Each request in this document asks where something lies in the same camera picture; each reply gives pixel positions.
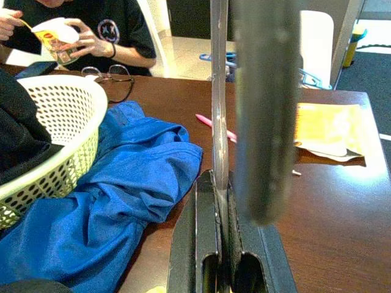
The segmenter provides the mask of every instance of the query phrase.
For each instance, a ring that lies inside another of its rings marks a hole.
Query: white plastic basket
[[[104,90],[80,76],[20,79],[37,105],[37,118],[64,147],[24,175],[0,186],[0,230],[12,226],[37,198],[68,195],[92,165],[98,127],[107,110]]]

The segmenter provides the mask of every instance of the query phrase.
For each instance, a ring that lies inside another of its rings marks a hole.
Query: eyeglasses
[[[83,76],[96,76],[94,80],[97,83],[106,82],[106,81],[112,81],[112,82],[129,81],[130,82],[130,87],[126,96],[120,101],[109,100],[109,104],[118,104],[123,102],[129,97],[133,89],[134,78],[129,74],[129,71],[126,69],[126,67],[121,64],[111,65],[109,67],[108,73],[102,73],[96,67],[87,66],[81,70],[81,74]]]

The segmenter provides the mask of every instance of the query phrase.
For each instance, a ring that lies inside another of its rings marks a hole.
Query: blue cloth
[[[0,284],[45,278],[74,292],[113,292],[143,229],[165,221],[199,172],[202,150],[185,128],[144,117],[135,102],[108,110],[99,140],[70,195],[37,200],[4,233]]]

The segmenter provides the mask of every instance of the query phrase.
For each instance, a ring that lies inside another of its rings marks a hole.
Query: pink pen
[[[198,120],[200,120],[202,123],[208,125],[209,127],[212,127],[212,121],[210,119],[207,119],[205,116],[202,116],[200,114],[196,114],[196,117]],[[232,141],[235,142],[238,140],[235,133],[227,130],[227,137]]]

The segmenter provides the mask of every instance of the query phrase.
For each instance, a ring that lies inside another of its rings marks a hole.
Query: black t-shirt
[[[5,0],[4,8],[21,10],[23,19],[31,27],[57,17],[79,18],[97,37],[120,46],[134,47],[146,58],[156,57],[147,23],[136,0],[73,0],[53,9],[35,0]],[[39,40],[25,26],[15,27],[13,36],[3,44],[9,48],[40,54]],[[94,66],[107,72],[110,65],[117,63],[109,58],[88,54],[66,67],[81,70],[86,66]],[[130,74],[150,75],[147,68],[124,66]]]

